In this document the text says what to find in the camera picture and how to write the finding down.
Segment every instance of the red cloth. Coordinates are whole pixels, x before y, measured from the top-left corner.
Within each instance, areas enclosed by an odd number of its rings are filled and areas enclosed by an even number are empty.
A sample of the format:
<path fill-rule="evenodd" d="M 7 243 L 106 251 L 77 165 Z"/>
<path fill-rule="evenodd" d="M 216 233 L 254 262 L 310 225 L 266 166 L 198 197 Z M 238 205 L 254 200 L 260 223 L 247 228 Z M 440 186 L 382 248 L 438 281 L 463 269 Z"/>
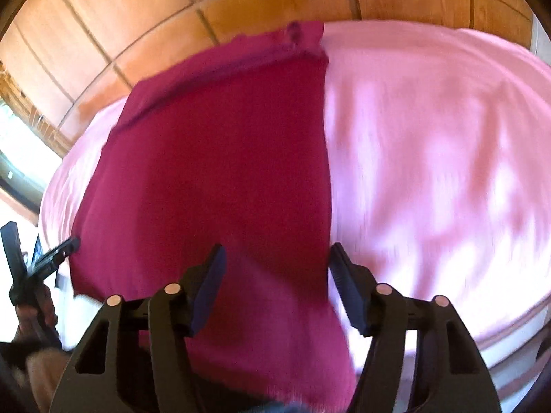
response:
<path fill-rule="evenodd" d="M 228 270 L 194 370 L 230 388 L 345 408 L 355 375 L 327 299 L 323 25 L 240 37 L 130 95 L 76 215 L 75 291 L 151 296 L 203 261 Z"/>

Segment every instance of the human hand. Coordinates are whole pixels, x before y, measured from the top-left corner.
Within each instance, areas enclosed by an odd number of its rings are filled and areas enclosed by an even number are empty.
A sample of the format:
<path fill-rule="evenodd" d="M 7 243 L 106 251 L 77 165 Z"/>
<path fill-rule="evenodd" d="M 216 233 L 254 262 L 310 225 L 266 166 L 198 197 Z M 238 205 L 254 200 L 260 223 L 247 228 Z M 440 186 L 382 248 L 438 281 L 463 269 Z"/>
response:
<path fill-rule="evenodd" d="M 37 289 L 37 301 L 44 314 L 46 325 L 55 328 L 57 325 L 56 308 L 53 305 L 50 289 L 46 285 L 42 285 Z M 32 306 L 20 305 L 16 306 L 15 313 L 19 320 L 17 337 L 27 338 L 36 335 L 37 309 Z"/>

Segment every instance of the person's arm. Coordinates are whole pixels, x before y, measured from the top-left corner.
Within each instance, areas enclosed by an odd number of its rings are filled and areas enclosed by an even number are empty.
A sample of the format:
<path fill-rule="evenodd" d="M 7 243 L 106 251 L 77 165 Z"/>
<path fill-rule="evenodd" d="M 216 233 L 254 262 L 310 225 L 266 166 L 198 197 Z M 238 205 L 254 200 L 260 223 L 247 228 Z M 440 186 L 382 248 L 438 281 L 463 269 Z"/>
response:
<path fill-rule="evenodd" d="M 47 286 L 42 285 L 37 291 L 37 300 L 44 313 L 46 324 L 51 328 L 55 328 L 57 325 L 56 308 L 53 305 L 50 289 Z M 37 310 L 31 306 L 16 306 L 15 313 L 19 325 L 13 341 L 31 339 L 37 336 Z"/>
<path fill-rule="evenodd" d="M 50 289 L 42 286 L 37 292 L 40 309 L 44 313 L 46 324 L 54 328 L 57 325 L 56 309 L 53 305 Z M 19 325 L 13 341 L 33 340 L 39 337 L 37 310 L 31 306 L 16 306 L 15 312 Z M 48 413 L 57 384 L 69 361 L 69 355 L 61 350 L 47 348 L 34 352 L 27 357 L 26 373 L 19 371 L 21 384 L 27 384 L 41 413 Z"/>

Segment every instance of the screw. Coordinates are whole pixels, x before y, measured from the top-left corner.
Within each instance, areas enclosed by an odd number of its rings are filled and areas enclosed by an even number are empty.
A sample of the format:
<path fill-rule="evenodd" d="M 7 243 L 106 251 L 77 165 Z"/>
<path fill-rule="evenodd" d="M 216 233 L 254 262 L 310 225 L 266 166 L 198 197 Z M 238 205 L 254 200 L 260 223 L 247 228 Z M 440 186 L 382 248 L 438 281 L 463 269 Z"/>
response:
<path fill-rule="evenodd" d="M 122 298 L 120 295 L 111 295 L 108 299 L 107 299 L 107 305 L 108 306 L 111 306 L 111 307 L 114 307 L 114 306 L 117 306 L 121 303 L 122 301 Z"/>
<path fill-rule="evenodd" d="M 436 298 L 434 298 L 434 301 L 440 307 L 448 307 L 450 305 L 450 300 L 443 295 L 438 295 Z"/>
<path fill-rule="evenodd" d="M 376 287 L 376 291 L 378 294 L 381 295 L 390 295 L 392 294 L 392 287 L 388 284 L 378 284 Z"/>
<path fill-rule="evenodd" d="M 182 286 L 180 286 L 180 284 L 178 283 L 171 283 L 171 284 L 168 284 L 166 287 L 165 287 L 165 293 L 168 294 L 168 295 L 175 295 L 177 294 L 178 292 L 180 292 L 182 289 Z"/>

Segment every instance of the bed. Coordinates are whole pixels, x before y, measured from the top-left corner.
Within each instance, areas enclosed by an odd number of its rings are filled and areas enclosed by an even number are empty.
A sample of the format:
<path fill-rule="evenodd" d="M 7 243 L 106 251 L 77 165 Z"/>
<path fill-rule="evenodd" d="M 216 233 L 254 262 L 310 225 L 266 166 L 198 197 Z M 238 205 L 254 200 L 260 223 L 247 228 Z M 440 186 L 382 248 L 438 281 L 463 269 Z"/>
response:
<path fill-rule="evenodd" d="M 354 21 L 322 32 L 327 242 L 404 296 L 447 295 L 512 411 L 549 358 L 551 70 L 521 46 L 470 30 Z M 71 235 L 126 102 L 96 115 L 51 180 L 39 218 L 45 248 Z M 359 372 L 369 341 L 348 323 L 330 277 L 327 287 Z M 62 309 L 76 318 L 70 304 Z M 406 343 L 396 411 L 413 373 L 415 337 Z M 327 402 L 306 403 L 340 405 Z"/>

